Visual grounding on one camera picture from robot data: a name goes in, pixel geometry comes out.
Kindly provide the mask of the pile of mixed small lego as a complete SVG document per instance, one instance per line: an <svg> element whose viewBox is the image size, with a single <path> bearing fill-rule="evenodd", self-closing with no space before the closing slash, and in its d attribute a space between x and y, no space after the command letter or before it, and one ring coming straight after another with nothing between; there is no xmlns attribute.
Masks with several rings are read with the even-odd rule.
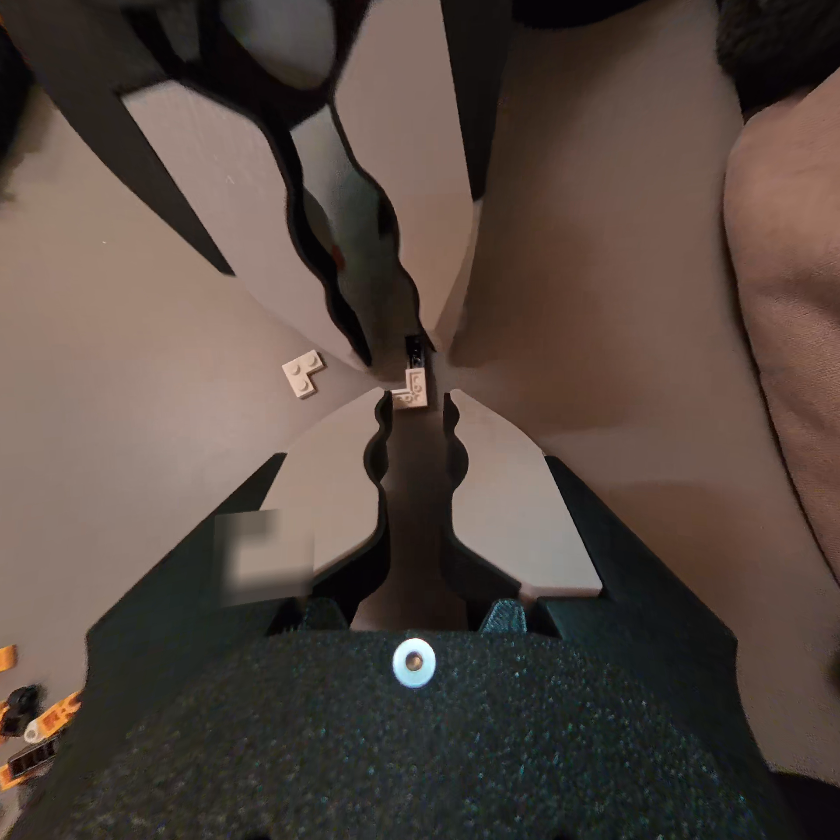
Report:
<svg viewBox="0 0 840 840"><path fill-rule="evenodd" d="M22 739L23 746L1 768L1 790L11 791L42 773L56 757L60 738L81 708L83 691L41 707L41 687L14 689L1 703L1 742Z"/></svg>

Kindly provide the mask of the black fleece jacket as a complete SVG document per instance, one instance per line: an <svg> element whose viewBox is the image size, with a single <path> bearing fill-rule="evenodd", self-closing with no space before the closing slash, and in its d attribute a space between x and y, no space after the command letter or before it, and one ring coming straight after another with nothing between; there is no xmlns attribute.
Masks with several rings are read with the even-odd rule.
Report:
<svg viewBox="0 0 840 840"><path fill-rule="evenodd" d="M560 48L583 77L612 70L642 45L655 17L681 2L517 1L513 20ZM738 98L742 121L799 91L811 91L839 64L838 1L709 2L715 57Z"/></svg>

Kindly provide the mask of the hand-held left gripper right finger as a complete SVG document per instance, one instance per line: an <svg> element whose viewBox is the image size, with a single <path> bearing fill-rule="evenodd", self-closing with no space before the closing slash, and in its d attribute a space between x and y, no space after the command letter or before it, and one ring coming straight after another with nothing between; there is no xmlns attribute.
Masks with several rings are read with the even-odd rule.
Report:
<svg viewBox="0 0 840 840"><path fill-rule="evenodd" d="M444 394L450 481L441 569L468 617L509 599L592 599L603 582L547 456L464 391Z"/></svg>

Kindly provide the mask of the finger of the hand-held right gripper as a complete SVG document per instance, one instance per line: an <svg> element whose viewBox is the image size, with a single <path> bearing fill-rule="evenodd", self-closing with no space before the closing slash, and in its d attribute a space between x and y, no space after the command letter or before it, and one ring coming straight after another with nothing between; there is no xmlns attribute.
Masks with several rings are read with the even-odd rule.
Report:
<svg viewBox="0 0 840 840"><path fill-rule="evenodd" d="M249 294L316 348L370 366L332 246L310 223L286 127L277 146L248 116L175 80L122 103Z"/></svg>
<svg viewBox="0 0 840 840"><path fill-rule="evenodd" d="M423 328L448 350L475 255L475 204L441 3L372 2L333 98L354 159L393 206Z"/></svg>

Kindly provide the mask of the beige sweatshirt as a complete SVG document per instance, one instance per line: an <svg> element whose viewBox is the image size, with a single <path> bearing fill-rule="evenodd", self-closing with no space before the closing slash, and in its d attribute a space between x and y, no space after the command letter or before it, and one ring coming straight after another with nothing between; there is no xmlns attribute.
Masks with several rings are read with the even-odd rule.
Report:
<svg viewBox="0 0 840 840"><path fill-rule="evenodd" d="M723 223L784 464L839 574L839 74L756 112L729 158Z"/></svg>

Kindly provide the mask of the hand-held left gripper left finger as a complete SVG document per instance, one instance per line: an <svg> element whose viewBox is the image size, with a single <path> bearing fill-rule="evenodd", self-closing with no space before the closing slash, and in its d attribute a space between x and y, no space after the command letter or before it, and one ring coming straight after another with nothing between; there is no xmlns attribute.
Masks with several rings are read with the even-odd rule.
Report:
<svg viewBox="0 0 840 840"><path fill-rule="evenodd" d="M381 387L326 416L290 448L261 506L270 526L261 582L330 599L349 625L391 569L392 420Z"/></svg>

